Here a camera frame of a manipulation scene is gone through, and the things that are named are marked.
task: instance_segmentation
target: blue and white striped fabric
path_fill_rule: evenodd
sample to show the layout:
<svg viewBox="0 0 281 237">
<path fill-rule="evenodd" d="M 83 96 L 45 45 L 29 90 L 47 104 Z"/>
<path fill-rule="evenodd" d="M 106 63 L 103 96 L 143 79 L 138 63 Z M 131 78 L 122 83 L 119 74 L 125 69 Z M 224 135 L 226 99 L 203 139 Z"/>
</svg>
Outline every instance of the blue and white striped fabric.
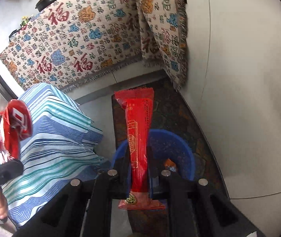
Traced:
<svg viewBox="0 0 281 237">
<path fill-rule="evenodd" d="M 67 95 L 40 83 L 19 99 L 31 112 L 33 135 L 21 142 L 23 175 L 3 186 L 9 217 L 17 226 L 24 225 L 71 179 L 91 180 L 110 165 L 93 152 L 102 131 Z"/>
</svg>

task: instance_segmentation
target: metal bolt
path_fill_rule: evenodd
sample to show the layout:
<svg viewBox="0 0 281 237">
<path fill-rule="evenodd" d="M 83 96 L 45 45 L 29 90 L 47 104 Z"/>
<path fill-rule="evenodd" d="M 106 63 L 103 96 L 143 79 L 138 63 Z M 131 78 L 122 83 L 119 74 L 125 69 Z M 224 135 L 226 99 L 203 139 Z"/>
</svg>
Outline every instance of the metal bolt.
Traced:
<svg viewBox="0 0 281 237">
<path fill-rule="evenodd" d="M 161 174 L 163 175 L 163 176 L 170 176 L 171 175 L 171 172 L 169 171 L 169 170 L 163 170 L 163 171 L 161 171 Z"/>
<path fill-rule="evenodd" d="M 108 171 L 108 175 L 110 175 L 110 176 L 115 176 L 116 174 L 117 174 L 117 171 L 115 169 L 110 169 Z"/>
<path fill-rule="evenodd" d="M 70 184 L 71 184 L 72 186 L 78 186 L 78 185 L 80 185 L 80 180 L 79 180 L 79 179 L 72 179 L 72 180 L 70 181 Z"/>
<path fill-rule="evenodd" d="M 208 184 L 208 181 L 206 179 L 204 179 L 204 178 L 201 178 L 199 180 L 199 184 L 202 185 L 202 186 L 206 186 Z"/>
</svg>

